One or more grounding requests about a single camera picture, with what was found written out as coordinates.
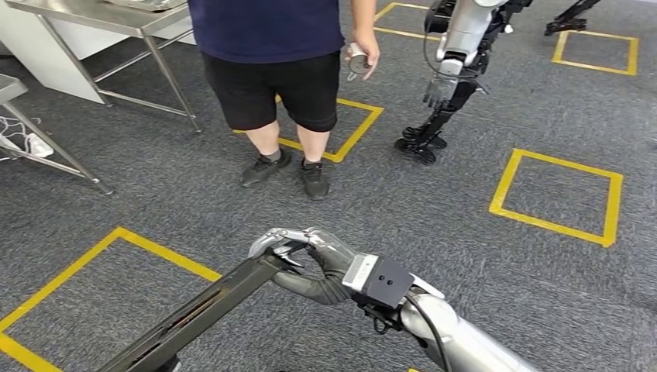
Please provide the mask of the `person's left hand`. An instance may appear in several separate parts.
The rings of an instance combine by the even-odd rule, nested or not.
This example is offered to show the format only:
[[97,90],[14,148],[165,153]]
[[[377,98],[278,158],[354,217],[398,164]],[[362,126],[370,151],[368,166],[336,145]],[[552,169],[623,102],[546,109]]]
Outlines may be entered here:
[[361,77],[366,80],[376,69],[380,57],[378,42],[372,30],[355,31],[353,41],[347,46],[346,61],[348,81]]

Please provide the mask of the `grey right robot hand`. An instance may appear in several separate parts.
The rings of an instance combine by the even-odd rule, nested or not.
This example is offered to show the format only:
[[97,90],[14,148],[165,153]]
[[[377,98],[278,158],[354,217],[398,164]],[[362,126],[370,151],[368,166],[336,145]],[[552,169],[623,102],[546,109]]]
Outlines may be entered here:
[[285,240],[303,243],[308,255],[322,269],[324,277],[315,279],[281,271],[272,278],[275,284],[322,305],[337,305],[350,299],[351,292],[342,285],[342,279],[356,252],[324,229],[269,229],[251,244],[248,256],[258,257],[276,243]]

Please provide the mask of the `grey hand of standing robot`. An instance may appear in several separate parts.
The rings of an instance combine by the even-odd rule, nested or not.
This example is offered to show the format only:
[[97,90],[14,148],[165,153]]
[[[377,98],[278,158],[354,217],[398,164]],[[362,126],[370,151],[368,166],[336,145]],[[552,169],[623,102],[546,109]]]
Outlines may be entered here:
[[425,90],[423,102],[431,108],[439,109],[449,103],[455,94],[459,79],[444,75],[435,75]]

